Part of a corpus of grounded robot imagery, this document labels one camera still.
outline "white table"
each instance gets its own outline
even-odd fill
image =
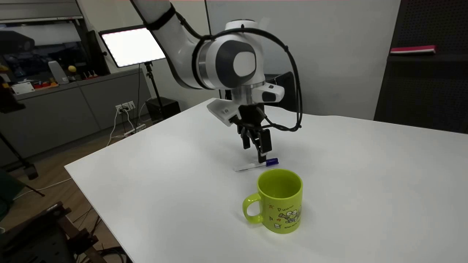
[[[273,120],[292,114],[269,110]],[[468,138],[304,116],[273,132],[304,181],[301,227],[251,227],[241,202],[261,170],[206,102],[67,165],[136,263],[440,263],[468,260]]]

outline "floor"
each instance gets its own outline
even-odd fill
[[[35,162],[35,167],[39,174],[39,177],[35,180],[27,180],[21,170],[10,173],[17,180],[40,190],[45,195],[45,197],[39,197],[38,195],[23,189],[21,193],[16,196],[14,205],[11,206],[8,215],[2,218],[2,221],[0,221],[0,228],[8,230],[29,219],[30,216],[45,211],[54,203],[61,202],[64,208],[71,209],[71,212],[68,214],[68,219],[73,222],[73,225],[79,230],[86,228],[87,231],[90,231],[95,225],[98,215],[92,209],[83,193],[77,189],[74,181],[70,178],[70,176],[64,170],[64,165],[81,157],[86,157],[98,149],[105,148],[106,143],[108,136],[102,136],[99,139],[93,139],[73,149],[64,151],[61,154]],[[99,240],[95,244],[96,250],[118,246],[114,235],[109,233],[103,222],[98,225],[95,235]],[[119,262],[117,256],[115,259],[106,257],[105,260]]]

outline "wall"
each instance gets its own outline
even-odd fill
[[[77,0],[83,12],[89,29],[103,31],[112,28],[124,28],[131,25],[141,25],[141,21],[133,9],[130,0]],[[207,34],[206,10],[203,0],[172,2],[174,8],[193,25],[200,34]],[[128,70],[117,69],[111,57],[106,57],[106,64],[111,72]],[[153,63],[153,75],[159,94],[165,98],[172,98],[179,102],[179,107],[188,108],[207,98],[216,97],[216,92],[190,91],[181,88],[172,78],[165,60]]]
[[[212,31],[239,18],[286,43],[299,67],[304,110],[372,119],[399,0],[207,0]],[[288,60],[264,46],[269,73]]]

